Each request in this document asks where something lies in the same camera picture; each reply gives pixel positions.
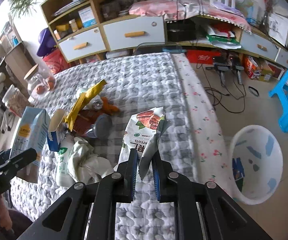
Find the light blue milk carton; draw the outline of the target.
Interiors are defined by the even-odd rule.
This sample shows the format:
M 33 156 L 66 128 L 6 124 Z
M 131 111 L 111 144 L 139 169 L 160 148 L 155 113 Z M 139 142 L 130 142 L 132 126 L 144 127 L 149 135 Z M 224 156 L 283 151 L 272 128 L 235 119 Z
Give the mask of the light blue milk carton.
M 10 156 L 14 157 L 29 148 L 33 148 L 37 153 L 33 164 L 39 166 L 50 120 L 45 109 L 26 107 L 15 133 Z

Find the white tissue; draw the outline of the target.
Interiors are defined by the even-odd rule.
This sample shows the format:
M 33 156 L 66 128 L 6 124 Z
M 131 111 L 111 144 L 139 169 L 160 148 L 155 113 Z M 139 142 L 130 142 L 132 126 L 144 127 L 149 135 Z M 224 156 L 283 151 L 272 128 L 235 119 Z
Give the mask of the white tissue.
M 68 174 L 77 182 L 98 183 L 114 172 L 111 163 L 94 153 L 94 147 L 81 137 L 74 137 L 74 145 L 68 159 Z

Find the yellow snack wrapper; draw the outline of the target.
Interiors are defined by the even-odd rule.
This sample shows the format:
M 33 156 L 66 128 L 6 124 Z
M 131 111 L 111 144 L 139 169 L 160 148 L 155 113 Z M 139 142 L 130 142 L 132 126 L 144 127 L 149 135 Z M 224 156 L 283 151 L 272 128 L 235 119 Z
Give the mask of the yellow snack wrapper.
M 73 131 L 73 126 L 74 123 L 77 119 L 78 113 L 95 97 L 97 96 L 102 89 L 104 88 L 104 86 L 107 84 L 107 82 L 102 79 L 99 81 L 99 83 L 97 83 L 96 85 L 92 86 L 91 88 L 89 88 L 86 92 L 82 92 L 79 95 L 79 98 L 77 99 L 77 101 L 75 102 L 75 104 L 73 105 L 73 107 L 71 108 L 70 112 L 68 113 L 68 115 L 65 118 L 65 123 L 68 126 L 68 129 L 70 132 Z

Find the green white snack bag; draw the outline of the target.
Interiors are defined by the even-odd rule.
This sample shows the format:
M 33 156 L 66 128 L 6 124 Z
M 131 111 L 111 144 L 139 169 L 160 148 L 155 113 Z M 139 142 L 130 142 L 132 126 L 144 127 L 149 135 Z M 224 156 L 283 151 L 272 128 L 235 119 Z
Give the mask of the green white snack bag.
M 159 140 L 169 127 L 163 107 L 154 107 L 133 114 L 124 131 L 118 162 L 128 160 L 132 149 L 137 150 L 138 182 L 148 173 L 152 158 L 159 148 Z

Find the red drink can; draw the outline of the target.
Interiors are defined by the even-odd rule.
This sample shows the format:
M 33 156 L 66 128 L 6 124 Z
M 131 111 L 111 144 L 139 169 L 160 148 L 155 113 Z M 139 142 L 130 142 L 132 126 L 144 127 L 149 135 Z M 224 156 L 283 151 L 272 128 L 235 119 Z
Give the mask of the red drink can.
M 103 111 L 81 110 L 74 122 L 73 131 L 76 134 L 84 135 L 103 113 Z

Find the white plastic trash bin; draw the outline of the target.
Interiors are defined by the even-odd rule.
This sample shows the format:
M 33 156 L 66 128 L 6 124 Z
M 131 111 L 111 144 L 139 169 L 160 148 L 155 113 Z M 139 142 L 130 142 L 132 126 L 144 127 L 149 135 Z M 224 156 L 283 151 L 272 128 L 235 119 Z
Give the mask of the white plastic trash bin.
M 240 158 L 245 177 L 235 180 L 232 159 Z M 247 205 L 268 200 L 278 188 L 283 173 L 283 155 L 279 142 L 260 125 L 243 127 L 229 146 L 233 197 Z

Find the glass jar with fruit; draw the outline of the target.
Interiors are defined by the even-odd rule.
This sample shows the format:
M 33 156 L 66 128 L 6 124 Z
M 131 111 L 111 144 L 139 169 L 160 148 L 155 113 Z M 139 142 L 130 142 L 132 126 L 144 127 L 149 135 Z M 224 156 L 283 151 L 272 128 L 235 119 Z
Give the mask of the glass jar with fruit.
M 45 98 L 56 86 L 56 79 L 48 68 L 34 65 L 24 76 L 27 82 L 29 101 L 36 102 Z

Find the grey patterned bed quilt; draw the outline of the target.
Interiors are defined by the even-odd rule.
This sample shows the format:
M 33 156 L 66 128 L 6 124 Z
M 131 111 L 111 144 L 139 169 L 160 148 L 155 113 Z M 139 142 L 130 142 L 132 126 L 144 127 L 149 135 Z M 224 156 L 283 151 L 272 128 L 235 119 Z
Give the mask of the grey patterned bed quilt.
M 190 180 L 218 183 L 232 194 L 229 158 L 216 111 L 184 54 L 153 53 L 81 64 L 56 74 L 57 85 L 47 97 L 35 101 L 50 117 L 58 108 L 69 112 L 78 89 L 90 88 L 105 79 L 100 95 L 117 106 L 109 139 L 95 141 L 94 152 L 119 162 L 124 130 L 130 117 L 154 107 L 163 107 L 171 124 L 161 136 L 161 158 Z M 15 177 L 11 201 L 15 209 L 36 220 L 67 189 L 55 182 L 55 153 L 47 142 L 41 154 L 37 184 Z M 152 168 L 136 183 L 131 204 L 117 204 L 115 239 L 175 239 L 173 204 L 156 200 Z

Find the orange snack box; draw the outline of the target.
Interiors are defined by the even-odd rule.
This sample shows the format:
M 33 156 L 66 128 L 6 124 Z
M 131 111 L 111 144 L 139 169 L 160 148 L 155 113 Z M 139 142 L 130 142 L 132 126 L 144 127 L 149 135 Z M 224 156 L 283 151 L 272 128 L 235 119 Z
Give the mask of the orange snack box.
M 253 59 L 253 57 L 249 55 L 244 55 L 242 63 L 247 76 L 252 80 L 259 80 L 262 69 Z

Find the wooden cabinet with drawers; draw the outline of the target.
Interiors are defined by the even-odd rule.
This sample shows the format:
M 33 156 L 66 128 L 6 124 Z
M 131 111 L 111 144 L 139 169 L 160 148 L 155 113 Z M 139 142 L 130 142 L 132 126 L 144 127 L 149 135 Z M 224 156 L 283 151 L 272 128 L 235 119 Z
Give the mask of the wooden cabinet with drawers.
M 135 48 L 143 43 L 168 42 L 167 23 L 179 23 L 190 19 L 192 8 L 179 13 L 180 3 L 175 3 L 175 16 L 169 20 L 165 15 L 142 16 L 129 13 L 112 20 L 105 20 L 100 12 L 100 3 L 104 0 L 45 0 L 40 7 L 51 32 L 55 44 L 70 63 L 87 56 L 123 49 Z M 71 32 L 64 37 L 57 37 L 57 25 L 66 25 L 70 21 L 69 14 L 81 9 L 90 8 L 92 24 Z M 243 26 L 237 22 L 238 16 L 221 11 L 203 1 L 197 6 L 198 13 L 192 18 L 197 20 L 227 23 L 235 32 L 239 43 L 237 52 L 262 57 L 288 68 L 288 51 L 281 45 L 265 37 L 260 31 L 251 32 L 251 26 Z

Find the red box under cabinet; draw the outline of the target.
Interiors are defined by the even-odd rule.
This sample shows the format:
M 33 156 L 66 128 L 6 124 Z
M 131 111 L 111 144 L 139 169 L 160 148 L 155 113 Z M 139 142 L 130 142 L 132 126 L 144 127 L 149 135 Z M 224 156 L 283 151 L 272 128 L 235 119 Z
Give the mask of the red box under cabinet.
M 213 58 L 220 56 L 221 52 L 216 50 L 188 50 L 186 57 L 190 63 L 213 64 Z

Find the pink cloth on cabinet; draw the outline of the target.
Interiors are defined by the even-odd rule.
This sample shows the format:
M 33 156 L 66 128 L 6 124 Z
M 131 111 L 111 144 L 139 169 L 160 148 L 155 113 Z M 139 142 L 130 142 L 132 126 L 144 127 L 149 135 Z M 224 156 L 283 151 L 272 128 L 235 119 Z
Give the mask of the pink cloth on cabinet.
M 183 3 L 178 0 L 142 1 L 134 3 L 129 9 L 129 14 L 151 17 L 162 16 L 165 21 L 185 20 L 195 16 L 206 16 L 218 21 L 233 24 L 244 31 L 251 33 L 251 26 L 244 17 L 219 10 L 206 3 Z

